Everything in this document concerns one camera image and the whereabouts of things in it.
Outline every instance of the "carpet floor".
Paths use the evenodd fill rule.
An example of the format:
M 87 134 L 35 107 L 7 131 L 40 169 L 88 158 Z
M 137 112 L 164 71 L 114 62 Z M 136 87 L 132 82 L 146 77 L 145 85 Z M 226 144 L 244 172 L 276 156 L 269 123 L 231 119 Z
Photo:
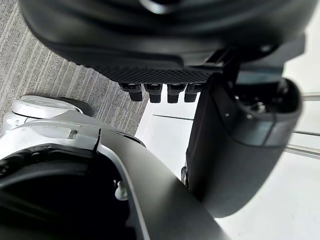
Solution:
M 0 123 L 25 94 L 84 101 L 94 117 L 134 135 L 149 96 L 132 102 L 119 85 L 47 49 L 27 28 L 15 0 L 0 0 Z

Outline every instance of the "black cover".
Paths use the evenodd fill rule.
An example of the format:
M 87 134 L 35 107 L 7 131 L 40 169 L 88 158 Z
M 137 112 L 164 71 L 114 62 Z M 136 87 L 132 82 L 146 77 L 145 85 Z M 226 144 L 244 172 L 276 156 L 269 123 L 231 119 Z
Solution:
M 181 0 L 157 15 L 139 0 L 20 0 L 32 32 L 69 61 L 120 83 L 203 83 L 217 50 L 279 46 L 305 29 L 317 0 Z

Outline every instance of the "gray carpet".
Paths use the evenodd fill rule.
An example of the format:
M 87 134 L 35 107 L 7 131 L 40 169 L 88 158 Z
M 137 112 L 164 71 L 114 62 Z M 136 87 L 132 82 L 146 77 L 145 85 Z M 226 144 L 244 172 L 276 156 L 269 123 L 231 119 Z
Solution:
M 84 101 L 94 117 L 134 134 L 149 99 L 128 93 L 91 68 L 77 66 L 48 50 L 29 31 L 15 0 L 0 0 L 0 123 L 12 101 L 27 93 Z

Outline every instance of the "black plastic housing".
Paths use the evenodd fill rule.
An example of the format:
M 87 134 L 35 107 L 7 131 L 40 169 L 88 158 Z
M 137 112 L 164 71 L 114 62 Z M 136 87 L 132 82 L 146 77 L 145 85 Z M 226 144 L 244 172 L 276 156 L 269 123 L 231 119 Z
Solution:
M 289 80 L 230 86 L 216 75 L 202 91 L 186 152 L 189 189 L 215 218 L 235 213 L 255 195 L 302 110 Z M 266 110 L 258 112 L 255 102 Z

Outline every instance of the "white floor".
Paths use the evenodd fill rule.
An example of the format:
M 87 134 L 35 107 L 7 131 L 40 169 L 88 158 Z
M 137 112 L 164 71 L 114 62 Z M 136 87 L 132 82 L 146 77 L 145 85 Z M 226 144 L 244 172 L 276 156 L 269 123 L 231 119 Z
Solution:
M 284 76 L 303 93 L 320 92 L 320 6 L 307 29 L 306 53 L 287 63 Z M 180 178 L 197 103 L 148 103 L 136 136 Z M 173 119 L 155 115 L 185 119 Z M 320 134 L 320 102 L 305 102 L 296 130 Z M 291 144 L 320 149 L 320 137 L 293 134 Z M 283 153 L 256 196 L 239 212 L 217 219 L 232 240 L 319 240 L 320 160 Z

